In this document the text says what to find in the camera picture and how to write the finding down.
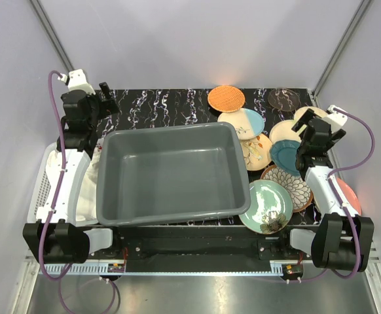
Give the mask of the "teal embossed plate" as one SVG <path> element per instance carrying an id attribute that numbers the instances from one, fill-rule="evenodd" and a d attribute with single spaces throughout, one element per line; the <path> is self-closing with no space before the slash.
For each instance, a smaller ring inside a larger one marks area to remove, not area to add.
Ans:
<path id="1" fill-rule="evenodd" d="M 285 172 L 300 177 L 296 168 L 297 150 L 300 147 L 298 141 L 284 139 L 277 141 L 270 149 L 272 161 Z"/>

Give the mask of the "cream and blue plate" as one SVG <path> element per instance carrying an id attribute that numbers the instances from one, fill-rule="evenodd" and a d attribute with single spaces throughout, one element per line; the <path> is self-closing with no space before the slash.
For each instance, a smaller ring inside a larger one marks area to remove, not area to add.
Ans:
<path id="1" fill-rule="evenodd" d="M 241 141 L 252 139 L 264 130 L 263 117 L 251 109 L 241 108 L 233 113 L 221 113 L 217 121 L 231 124 Z"/>

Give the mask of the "orange woven plate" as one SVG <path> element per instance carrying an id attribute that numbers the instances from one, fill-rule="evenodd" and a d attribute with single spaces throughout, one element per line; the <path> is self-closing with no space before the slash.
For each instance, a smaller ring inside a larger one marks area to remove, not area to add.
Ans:
<path id="1" fill-rule="evenodd" d="M 244 93 L 233 86 L 218 86 L 208 93 L 208 103 L 216 111 L 232 113 L 245 104 Z"/>

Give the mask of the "mint green flower plate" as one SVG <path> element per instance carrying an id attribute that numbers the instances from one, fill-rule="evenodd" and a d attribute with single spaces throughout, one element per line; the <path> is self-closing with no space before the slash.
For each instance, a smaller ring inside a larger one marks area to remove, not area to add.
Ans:
<path id="1" fill-rule="evenodd" d="M 239 215 L 242 224 L 253 232 L 271 235 L 284 229 L 293 215 L 293 202 L 284 187 L 269 180 L 249 184 L 251 205 Z"/>

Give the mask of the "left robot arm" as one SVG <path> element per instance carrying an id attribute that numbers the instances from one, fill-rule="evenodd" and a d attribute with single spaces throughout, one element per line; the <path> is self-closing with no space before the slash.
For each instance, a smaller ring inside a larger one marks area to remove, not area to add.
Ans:
<path id="1" fill-rule="evenodd" d="M 122 243 L 109 228 L 93 222 L 77 222 L 77 204 L 86 170 L 98 142 L 98 121 L 118 112 L 106 82 L 102 94 L 72 90 L 61 96 L 64 116 L 57 117 L 59 137 L 51 151 L 56 166 L 47 173 L 48 197 L 36 211 L 34 222 L 24 225 L 22 235 L 41 264 L 82 264 L 94 252 L 109 259 L 122 252 Z"/>

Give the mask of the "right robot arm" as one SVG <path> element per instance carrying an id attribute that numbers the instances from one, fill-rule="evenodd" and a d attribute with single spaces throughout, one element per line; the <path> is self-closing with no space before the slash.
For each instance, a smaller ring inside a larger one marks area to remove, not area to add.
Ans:
<path id="1" fill-rule="evenodd" d="M 313 192 L 321 222 L 314 231 L 293 228 L 278 243 L 282 257 L 290 260 L 302 251 L 315 267 L 343 279 L 366 270 L 374 233 L 371 218 L 362 217 L 342 192 L 336 179 L 340 169 L 333 167 L 327 154 L 345 136 L 343 126 L 349 118 L 351 114 L 331 105 L 327 116 L 308 109 L 293 126 L 293 131 L 301 132 L 296 169 Z"/>

